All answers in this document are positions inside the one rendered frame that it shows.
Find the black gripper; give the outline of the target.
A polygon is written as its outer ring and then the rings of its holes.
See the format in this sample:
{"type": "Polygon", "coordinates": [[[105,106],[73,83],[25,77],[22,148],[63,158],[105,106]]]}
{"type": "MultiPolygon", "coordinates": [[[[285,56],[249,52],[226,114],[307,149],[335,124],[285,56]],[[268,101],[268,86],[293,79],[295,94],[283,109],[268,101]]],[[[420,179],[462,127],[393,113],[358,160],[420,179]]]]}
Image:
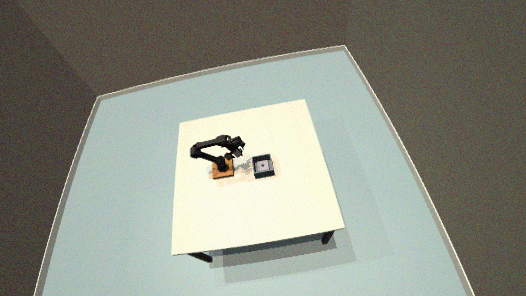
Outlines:
{"type": "Polygon", "coordinates": [[[224,154],[224,157],[226,158],[226,160],[229,161],[229,160],[231,160],[232,158],[236,158],[236,157],[234,157],[234,156],[232,155],[232,152],[231,152],[231,151],[234,150],[235,147],[239,147],[239,146],[241,146],[241,148],[244,150],[243,147],[244,147],[245,145],[246,145],[245,142],[242,140],[242,143],[241,143],[241,144],[236,145],[236,146],[233,146],[233,148],[229,150],[230,153],[226,152],[226,153],[224,154]]]}

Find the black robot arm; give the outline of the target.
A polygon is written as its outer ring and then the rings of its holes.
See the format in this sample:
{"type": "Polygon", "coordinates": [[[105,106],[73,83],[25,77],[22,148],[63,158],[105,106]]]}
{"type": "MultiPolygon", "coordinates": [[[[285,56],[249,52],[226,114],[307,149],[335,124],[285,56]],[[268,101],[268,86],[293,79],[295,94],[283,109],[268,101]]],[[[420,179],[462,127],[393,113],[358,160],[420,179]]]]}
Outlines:
{"type": "MultiPolygon", "coordinates": [[[[203,141],[203,142],[197,142],[196,144],[193,144],[193,146],[189,149],[190,150],[190,158],[198,159],[202,158],[208,161],[211,161],[217,165],[218,172],[226,172],[227,165],[225,164],[225,157],[224,156],[212,156],[211,154],[202,152],[201,149],[208,148],[211,146],[221,146],[221,148],[225,147],[228,150],[232,149],[233,146],[239,145],[242,143],[242,139],[240,136],[236,136],[234,138],[231,138],[229,135],[219,135],[214,139],[203,141]],[[227,140],[228,138],[228,140],[227,140]]],[[[232,154],[234,154],[237,158],[239,158],[243,150],[238,147],[235,147],[234,150],[231,151],[232,154]]]]}

